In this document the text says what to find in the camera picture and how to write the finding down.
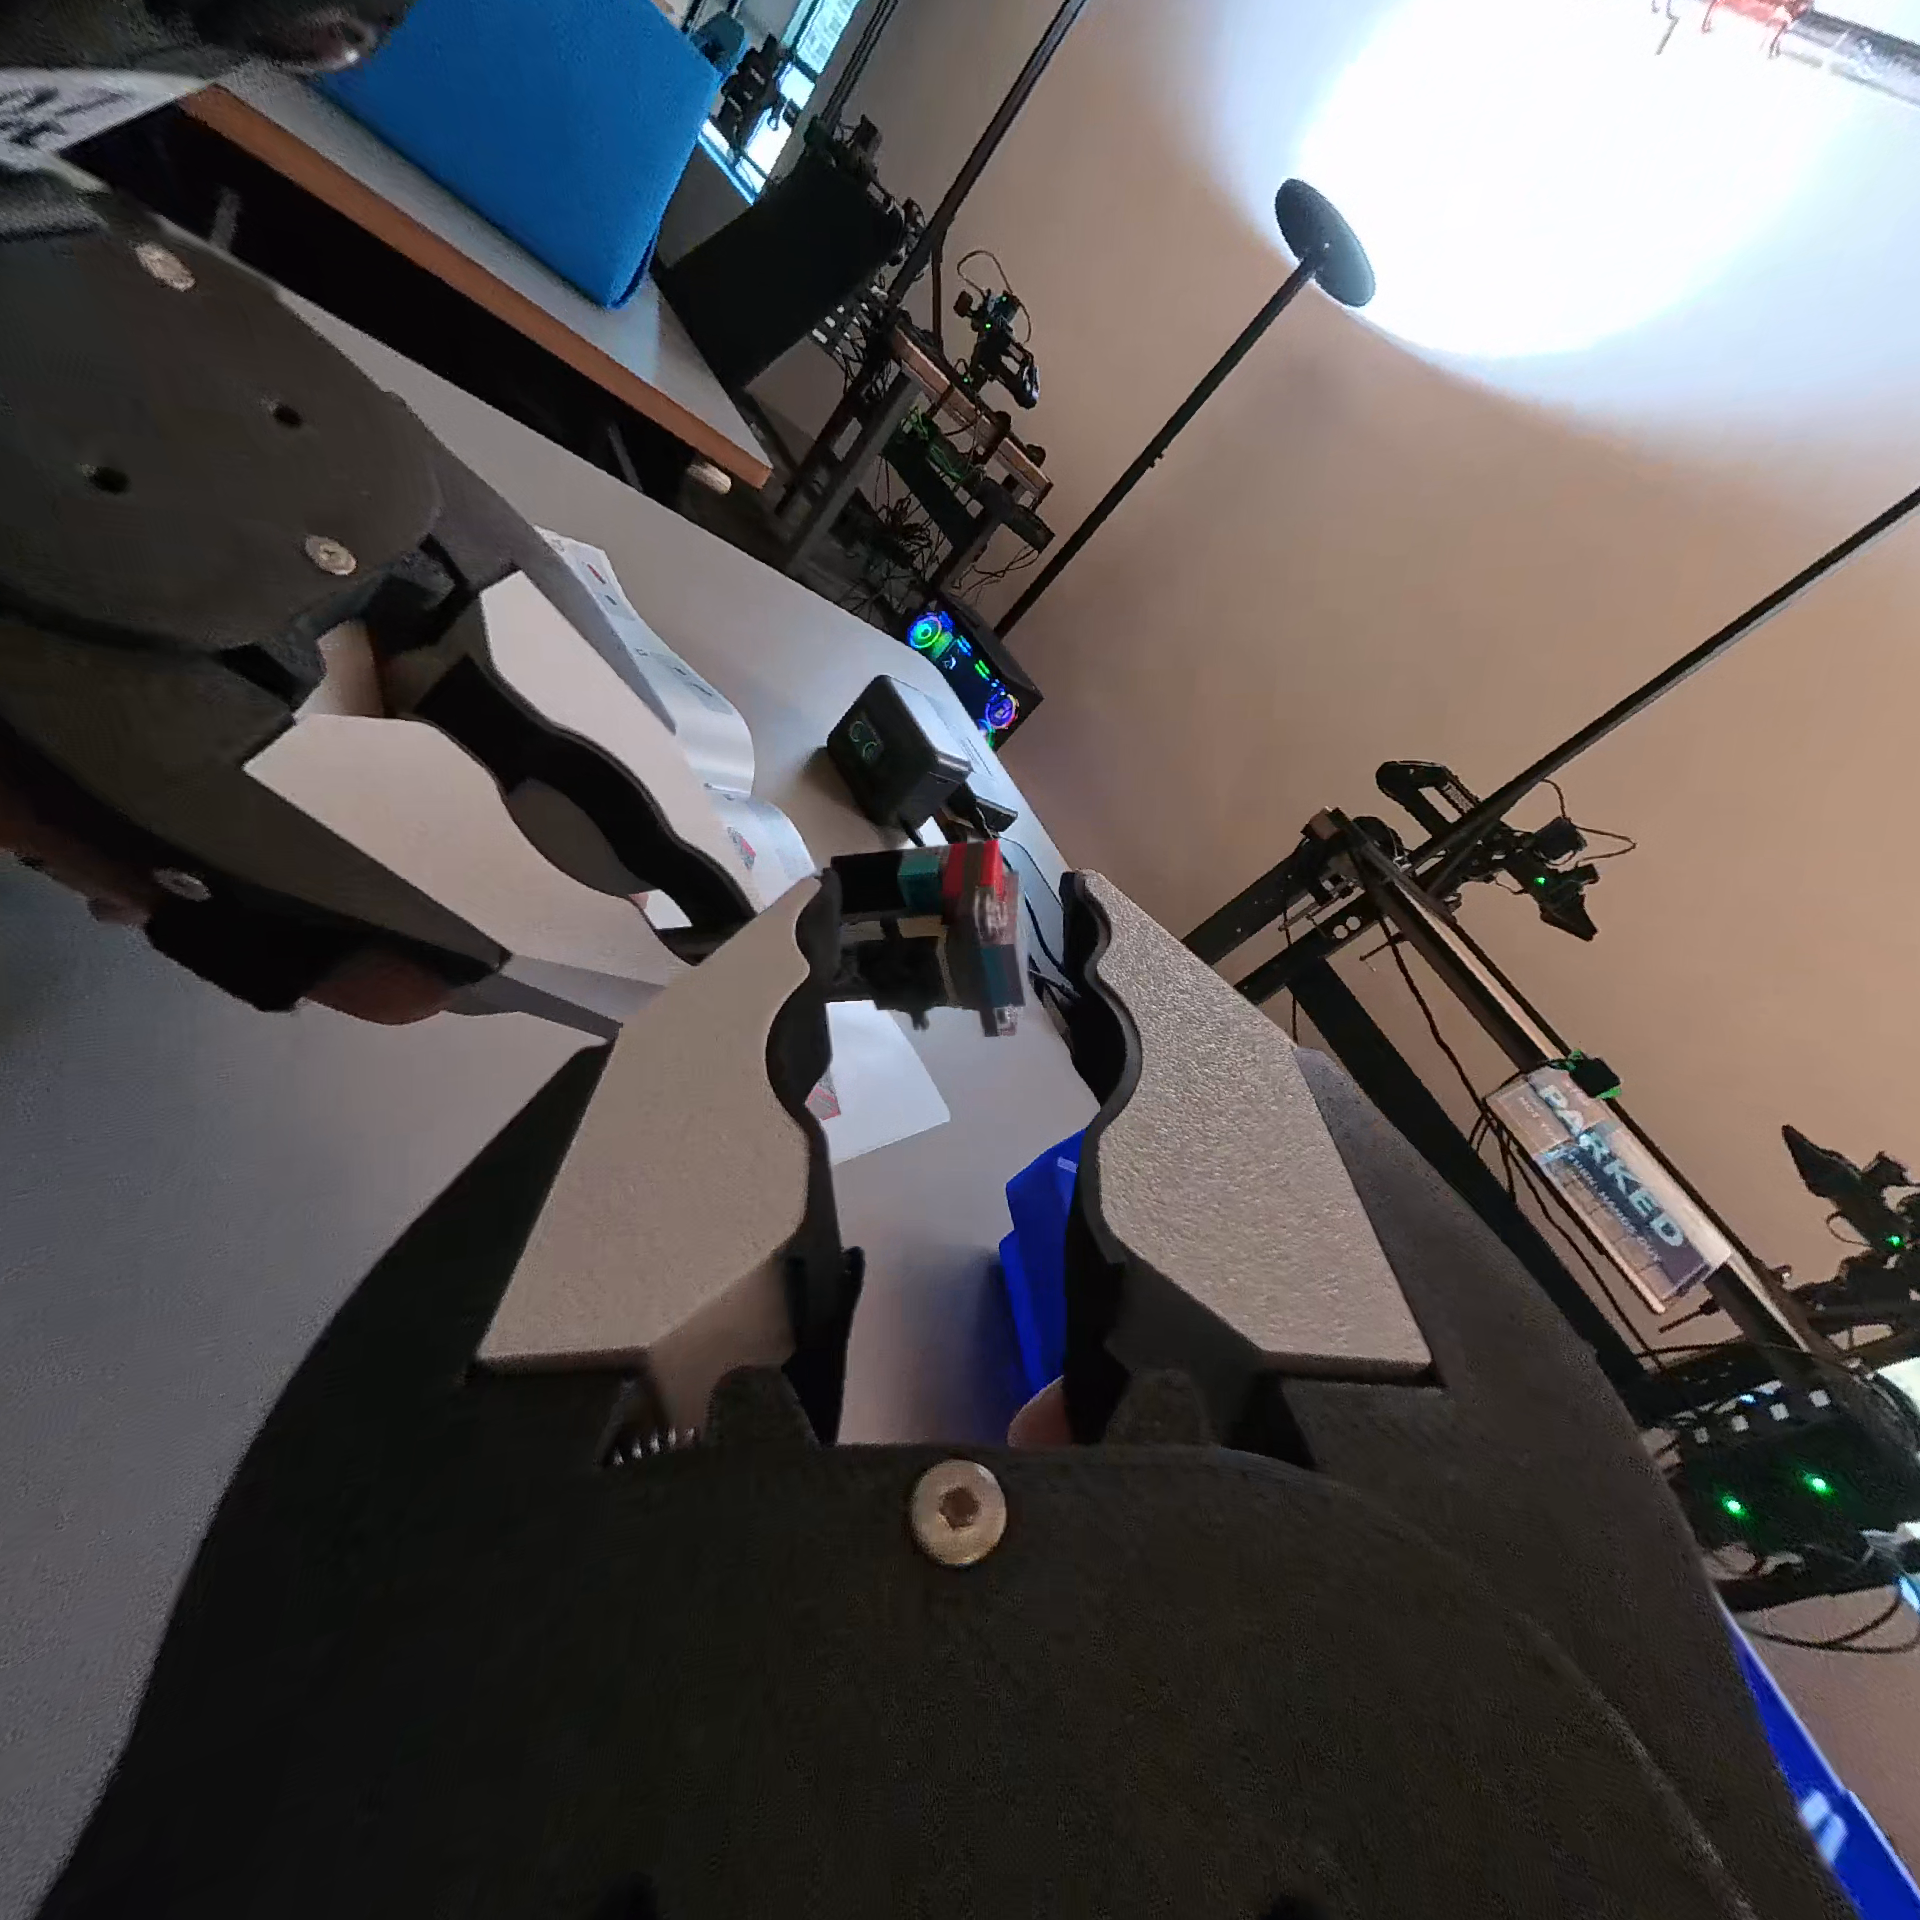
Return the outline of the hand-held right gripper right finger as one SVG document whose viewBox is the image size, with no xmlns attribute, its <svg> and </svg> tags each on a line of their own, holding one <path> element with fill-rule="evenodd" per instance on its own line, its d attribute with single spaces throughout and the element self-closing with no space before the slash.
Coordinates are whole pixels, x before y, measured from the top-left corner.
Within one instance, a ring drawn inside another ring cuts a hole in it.
<svg viewBox="0 0 1920 1920">
<path fill-rule="evenodd" d="M 1428 1341 L 1283 1030 L 1095 873 L 1062 882 L 1069 1057 L 1092 1092 L 1066 1229 L 1069 1428 L 1171 1373 L 1208 1437 L 1289 1380 L 1415 1386 Z"/>
</svg>

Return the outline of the blue printed panel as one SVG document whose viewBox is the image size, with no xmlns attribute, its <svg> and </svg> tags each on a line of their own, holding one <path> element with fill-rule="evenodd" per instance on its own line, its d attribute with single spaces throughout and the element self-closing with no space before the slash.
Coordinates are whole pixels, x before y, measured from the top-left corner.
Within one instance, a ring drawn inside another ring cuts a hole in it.
<svg viewBox="0 0 1920 1920">
<path fill-rule="evenodd" d="M 1918 1885 L 1866 1805 L 1825 1761 L 1735 1622 L 1732 1640 L 1805 1835 L 1859 1919 L 1916 1919 Z"/>
</svg>

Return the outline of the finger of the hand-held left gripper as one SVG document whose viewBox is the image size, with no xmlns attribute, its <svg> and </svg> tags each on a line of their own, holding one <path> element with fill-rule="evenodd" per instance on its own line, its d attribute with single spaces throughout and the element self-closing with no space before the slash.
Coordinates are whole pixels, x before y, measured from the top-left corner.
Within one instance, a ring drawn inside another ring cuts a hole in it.
<svg viewBox="0 0 1920 1920">
<path fill-rule="evenodd" d="M 649 889 L 579 804 L 543 781 L 502 790 L 443 733 L 300 717 L 247 774 L 502 948 L 506 965 L 456 1011 L 528 1014 L 614 1040 L 690 971 L 649 921 Z"/>
<path fill-rule="evenodd" d="M 377 589 L 374 661 L 390 712 L 474 758 L 566 877 L 607 899 L 660 896 L 702 935 L 756 916 L 753 876 L 680 738 L 629 665 L 528 575 L 482 591 Z"/>
</svg>

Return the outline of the black device with green lights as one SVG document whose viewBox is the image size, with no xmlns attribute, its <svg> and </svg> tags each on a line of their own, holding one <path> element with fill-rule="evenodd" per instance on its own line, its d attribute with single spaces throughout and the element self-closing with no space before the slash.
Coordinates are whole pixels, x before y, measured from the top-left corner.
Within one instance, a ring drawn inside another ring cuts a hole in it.
<svg viewBox="0 0 1920 1920">
<path fill-rule="evenodd" d="M 1645 1377 L 1638 1419 L 1734 1616 L 1878 1597 L 1825 1631 L 1859 1645 L 1916 1614 L 1916 1356 L 1872 1356 L 1735 1341 Z"/>
</svg>

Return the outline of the person's left hand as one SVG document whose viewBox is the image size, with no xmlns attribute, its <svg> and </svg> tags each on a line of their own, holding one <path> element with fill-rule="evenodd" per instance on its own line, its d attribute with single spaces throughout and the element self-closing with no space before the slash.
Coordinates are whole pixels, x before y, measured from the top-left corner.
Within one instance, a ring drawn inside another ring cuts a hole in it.
<svg viewBox="0 0 1920 1920">
<path fill-rule="evenodd" d="M 450 979 L 415 953 L 248 904 L 192 902 L 69 781 L 5 735 L 2 847 L 84 901 L 93 920 L 139 932 L 180 969 L 258 1011 L 315 1004 L 360 1023 L 411 1025 L 446 1010 Z"/>
</svg>

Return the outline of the blue storage box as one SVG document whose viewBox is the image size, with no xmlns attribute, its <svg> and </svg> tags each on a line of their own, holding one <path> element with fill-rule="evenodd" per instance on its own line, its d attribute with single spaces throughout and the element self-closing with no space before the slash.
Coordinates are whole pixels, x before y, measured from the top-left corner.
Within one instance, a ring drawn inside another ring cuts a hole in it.
<svg viewBox="0 0 1920 1920">
<path fill-rule="evenodd" d="M 314 89 L 600 308 L 627 305 L 721 70 L 650 3 L 416 3 Z"/>
</svg>

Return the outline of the blue plastic parts bin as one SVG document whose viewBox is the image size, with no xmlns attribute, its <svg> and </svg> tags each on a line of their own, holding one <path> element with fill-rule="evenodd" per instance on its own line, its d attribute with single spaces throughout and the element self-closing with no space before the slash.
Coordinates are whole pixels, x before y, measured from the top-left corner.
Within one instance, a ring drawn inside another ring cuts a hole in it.
<svg viewBox="0 0 1920 1920">
<path fill-rule="evenodd" d="M 1066 1362 L 1066 1238 L 1084 1143 L 1084 1132 L 1061 1141 L 1003 1188 L 1010 1233 L 1000 1242 L 1002 1297 L 1029 1398 L 1059 1380 Z"/>
</svg>

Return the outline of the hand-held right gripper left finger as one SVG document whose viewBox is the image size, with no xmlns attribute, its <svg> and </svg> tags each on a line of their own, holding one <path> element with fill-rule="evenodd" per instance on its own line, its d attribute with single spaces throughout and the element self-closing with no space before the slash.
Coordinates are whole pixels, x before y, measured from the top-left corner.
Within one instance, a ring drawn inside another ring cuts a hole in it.
<svg viewBox="0 0 1920 1920">
<path fill-rule="evenodd" d="M 838 877 L 804 880 L 623 1029 L 479 1367 L 629 1377 L 653 1428 L 694 1428 L 721 1380 L 770 1370 L 839 1440 L 864 1257 L 808 1102 L 841 912 Z"/>
</svg>

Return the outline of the black stand pole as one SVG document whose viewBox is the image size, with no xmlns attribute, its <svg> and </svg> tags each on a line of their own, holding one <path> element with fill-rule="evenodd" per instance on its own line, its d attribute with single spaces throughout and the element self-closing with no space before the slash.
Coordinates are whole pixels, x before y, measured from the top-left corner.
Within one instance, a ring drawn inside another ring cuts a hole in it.
<svg viewBox="0 0 1920 1920">
<path fill-rule="evenodd" d="M 1066 42 L 1069 33 L 1076 25 L 1076 22 L 1080 22 L 1082 12 L 1085 12 L 1085 8 L 1087 8 L 1085 3 L 1062 3 L 1059 7 L 1059 11 L 1052 15 L 1052 20 L 1047 22 L 1038 46 L 1023 61 L 1017 79 L 1008 87 L 1005 95 L 1002 97 L 1000 105 L 995 108 L 993 116 L 989 118 L 984 130 L 974 142 L 971 149 L 968 152 L 965 161 L 961 162 L 957 176 L 950 181 L 943 201 L 926 216 L 915 245 L 905 254 L 905 258 L 899 267 L 899 273 L 894 276 L 894 281 L 887 286 L 887 295 L 886 295 L 887 314 L 900 312 L 907 303 L 907 296 L 913 292 L 913 289 L 919 285 L 919 281 L 924 276 L 927 276 L 932 271 L 932 267 L 936 265 L 936 261 L 943 252 L 944 241 L 947 241 L 961 207 L 965 205 L 965 201 L 971 196 L 971 190 L 987 173 L 989 162 L 1002 148 L 1005 134 L 1018 122 L 1026 101 L 1033 97 L 1033 93 L 1041 84 L 1047 66 L 1061 52 L 1062 44 Z"/>
<path fill-rule="evenodd" d="M 1491 797 L 1477 804 L 1477 808 L 1473 808 L 1457 823 L 1444 832 L 1434 833 L 1413 855 L 1413 863 L 1423 865 L 1434 860 L 1438 865 L 1438 880 L 1434 883 L 1442 885 L 1448 880 L 1451 880 L 1469 851 L 1477 849 L 1494 833 L 1494 828 L 1502 826 L 1508 820 L 1517 805 L 1521 805 L 1539 786 L 1557 778 L 1562 768 L 1572 765 L 1576 760 L 1617 735 L 1627 721 L 1646 714 L 1667 695 L 1674 695 L 1681 686 L 1691 681 L 1693 676 L 1727 657 L 1750 636 L 1762 631 L 1773 619 L 1778 619 L 1782 612 L 1787 612 L 1825 578 L 1859 559 L 1859 555 L 1869 552 L 1877 543 L 1885 540 L 1916 514 L 1918 491 L 1911 489 L 1896 498 L 1888 508 L 1885 508 L 1878 515 L 1872 515 L 1856 532 L 1828 547 L 1778 589 L 1769 591 L 1750 608 L 1734 617 L 1732 622 L 1720 626 L 1707 639 L 1681 654 L 1657 676 L 1650 677 L 1643 686 L 1555 744 L 1546 755 L 1525 765 L 1518 774 L 1497 786 Z"/>
</svg>

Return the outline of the black floor lamp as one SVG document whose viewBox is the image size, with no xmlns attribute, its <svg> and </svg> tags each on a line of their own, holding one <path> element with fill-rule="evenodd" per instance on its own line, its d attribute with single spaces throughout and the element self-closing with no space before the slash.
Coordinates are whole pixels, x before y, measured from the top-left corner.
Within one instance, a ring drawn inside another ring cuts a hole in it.
<svg viewBox="0 0 1920 1920">
<path fill-rule="evenodd" d="M 1377 276 L 1374 264 L 1352 225 L 1326 194 L 1303 179 L 1286 179 L 1274 194 L 1274 223 L 1293 261 L 1288 278 L 1243 326 L 1239 336 L 1232 338 L 1228 349 L 1221 353 L 1213 366 L 1196 381 L 1151 442 L 1116 475 L 1092 508 L 1092 514 L 1084 517 L 1066 540 L 1049 552 L 1049 557 L 1018 599 L 1002 612 L 997 625 L 1000 638 L 1012 638 L 1020 630 L 1023 621 L 1039 606 L 1043 595 L 1061 580 L 1069 567 L 1082 557 L 1112 515 L 1116 515 L 1121 503 L 1127 501 L 1145 478 L 1166 460 L 1166 454 L 1189 426 L 1199 418 L 1227 381 L 1243 366 L 1248 356 L 1260 348 L 1264 336 L 1310 286 L 1347 309 L 1364 309 L 1376 299 Z"/>
</svg>

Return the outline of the RGB lit computer case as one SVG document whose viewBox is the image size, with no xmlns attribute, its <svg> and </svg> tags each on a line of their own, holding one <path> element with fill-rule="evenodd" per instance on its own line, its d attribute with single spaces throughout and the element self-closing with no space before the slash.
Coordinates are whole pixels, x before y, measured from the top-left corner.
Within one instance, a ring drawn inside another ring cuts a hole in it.
<svg viewBox="0 0 1920 1920">
<path fill-rule="evenodd" d="M 964 599 L 936 595 L 905 615 L 900 642 L 943 676 L 997 753 L 1043 705 L 1008 642 Z"/>
</svg>

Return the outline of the black equipment case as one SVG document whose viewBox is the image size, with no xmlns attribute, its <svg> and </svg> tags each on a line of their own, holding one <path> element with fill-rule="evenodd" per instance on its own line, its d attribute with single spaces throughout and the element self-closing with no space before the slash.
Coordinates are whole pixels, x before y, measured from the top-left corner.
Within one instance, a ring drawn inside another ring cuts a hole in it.
<svg viewBox="0 0 1920 1920">
<path fill-rule="evenodd" d="M 900 252 L 908 212 L 841 145 L 808 145 L 759 201 L 655 269 L 718 383 L 737 394 L 857 299 Z"/>
</svg>

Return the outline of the wood-edged table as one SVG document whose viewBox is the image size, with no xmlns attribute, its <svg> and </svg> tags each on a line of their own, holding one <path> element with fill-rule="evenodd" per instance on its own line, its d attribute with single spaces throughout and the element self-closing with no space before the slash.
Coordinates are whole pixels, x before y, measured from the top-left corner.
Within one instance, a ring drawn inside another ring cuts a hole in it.
<svg viewBox="0 0 1920 1920">
<path fill-rule="evenodd" d="M 306 83 L 244 67 L 184 112 L 450 286 L 746 489 L 773 462 L 687 329 L 646 276 L 604 308 Z"/>
</svg>

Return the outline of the equipment rack with electronics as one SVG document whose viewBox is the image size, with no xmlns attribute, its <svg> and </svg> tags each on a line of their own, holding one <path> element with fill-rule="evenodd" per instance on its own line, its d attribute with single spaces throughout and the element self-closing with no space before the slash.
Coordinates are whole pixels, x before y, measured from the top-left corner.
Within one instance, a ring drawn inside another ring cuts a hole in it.
<svg viewBox="0 0 1920 1920">
<path fill-rule="evenodd" d="M 846 385 L 777 510 L 780 571 L 834 555 L 907 606 L 1035 564 L 1053 543 L 1052 478 L 1023 433 L 1039 407 L 1031 318 L 1000 256 L 929 271 L 919 324 L 869 289 L 814 330 Z"/>
</svg>

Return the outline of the grey desk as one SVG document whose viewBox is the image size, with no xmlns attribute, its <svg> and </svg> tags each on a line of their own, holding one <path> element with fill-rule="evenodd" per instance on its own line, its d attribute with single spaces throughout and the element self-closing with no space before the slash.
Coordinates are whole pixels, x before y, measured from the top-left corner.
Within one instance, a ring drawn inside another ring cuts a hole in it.
<svg viewBox="0 0 1920 1920">
<path fill-rule="evenodd" d="M 886 846 L 827 762 L 878 676 L 947 695 L 828 599 L 391 348 L 283 295 L 540 528 L 612 557 L 742 714 L 756 795 L 817 857 Z M 373 1264 L 582 1040 L 522 1017 L 263 1017 L 5 860 L 2 1915 L 83 1833 L 211 1516 Z M 948 1121 L 835 1174 L 869 1253 L 844 1437 L 997 1443 L 1018 1406 L 1003 1185 L 1094 1113 L 1029 1005 L 907 1029 Z"/>
</svg>

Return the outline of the black portable power station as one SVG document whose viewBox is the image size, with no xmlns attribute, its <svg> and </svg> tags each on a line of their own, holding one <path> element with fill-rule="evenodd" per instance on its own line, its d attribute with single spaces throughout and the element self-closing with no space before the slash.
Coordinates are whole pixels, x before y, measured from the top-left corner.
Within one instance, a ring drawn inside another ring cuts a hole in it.
<svg viewBox="0 0 1920 1920">
<path fill-rule="evenodd" d="M 834 724 L 831 768 L 881 828 L 919 828 L 974 778 L 964 741 L 917 689 L 878 676 Z"/>
</svg>

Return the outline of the clear acrylic sign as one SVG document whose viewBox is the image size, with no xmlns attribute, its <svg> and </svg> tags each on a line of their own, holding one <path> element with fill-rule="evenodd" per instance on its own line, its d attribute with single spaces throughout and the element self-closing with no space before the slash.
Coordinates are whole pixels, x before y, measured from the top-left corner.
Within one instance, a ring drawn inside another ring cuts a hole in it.
<svg viewBox="0 0 1920 1920">
<path fill-rule="evenodd" d="M 1530 1068 L 1488 1095 L 1494 1124 L 1654 1314 L 1729 1269 L 1735 1250 L 1651 1146 L 1595 1092 L 1597 1062 Z"/>
</svg>

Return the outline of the brick instruction booklet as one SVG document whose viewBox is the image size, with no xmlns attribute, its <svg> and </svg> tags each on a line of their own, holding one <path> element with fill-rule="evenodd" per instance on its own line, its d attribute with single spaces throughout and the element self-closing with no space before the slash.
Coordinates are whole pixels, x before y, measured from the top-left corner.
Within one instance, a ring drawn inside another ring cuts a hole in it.
<svg viewBox="0 0 1920 1920">
<path fill-rule="evenodd" d="M 547 528 L 540 538 L 607 615 L 638 669 L 641 696 L 675 737 L 748 892 L 759 907 L 773 907 L 820 865 L 786 812 L 756 790 L 756 743 L 744 716 L 640 617 L 604 550 Z M 828 1040 L 828 1070 L 809 1092 L 808 1111 L 825 1128 L 834 1166 L 948 1121 L 932 1073 L 894 1014 L 870 1002 L 835 1002 Z"/>
</svg>

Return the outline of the black aluminium frame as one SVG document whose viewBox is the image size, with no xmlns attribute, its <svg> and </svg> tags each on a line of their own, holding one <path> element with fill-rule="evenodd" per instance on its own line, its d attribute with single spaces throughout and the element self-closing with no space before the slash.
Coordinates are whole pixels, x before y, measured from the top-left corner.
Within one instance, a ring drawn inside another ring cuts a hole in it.
<svg viewBox="0 0 1920 1920">
<path fill-rule="evenodd" d="M 1273 956 L 1248 969 L 1237 991 L 1349 1070 L 1523 1261 L 1533 1291 L 1597 1356 L 1640 1428 L 1645 1377 L 1702 1349 L 1745 1341 L 1815 1361 L 1872 1351 L 1872 1365 L 1916 1356 L 1916 1180 L 1899 1164 L 1857 1166 L 1783 1132 L 1794 1177 L 1824 1209 L 1842 1256 L 1828 1277 L 1794 1283 L 1657 1144 L 1631 1111 L 1619 1073 L 1552 1029 L 1460 924 L 1460 907 L 1449 911 L 1423 894 L 1406 851 L 1413 849 L 1385 823 L 1326 809 L 1277 868 L 1187 942 L 1224 969 L 1271 938 Z M 1734 1244 L 1734 1264 L 1665 1314 L 1645 1309 L 1488 1108 L 1488 1095 L 1518 1073 L 1577 1060 L 1599 1065 L 1595 1092 L 1617 1102 Z"/>
</svg>

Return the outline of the toy brick truck model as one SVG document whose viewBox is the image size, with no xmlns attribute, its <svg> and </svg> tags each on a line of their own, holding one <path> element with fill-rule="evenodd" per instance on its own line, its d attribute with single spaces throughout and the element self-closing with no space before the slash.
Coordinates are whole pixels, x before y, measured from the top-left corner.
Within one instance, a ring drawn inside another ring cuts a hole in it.
<svg viewBox="0 0 1920 1920">
<path fill-rule="evenodd" d="M 924 1029 L 936 1010 L 1012 1037 L 1026 988 L 1023 880 L 1003 840 L 839 855 L 841 938 L 831 1002 L 869 1004 Z"/>
</svg>

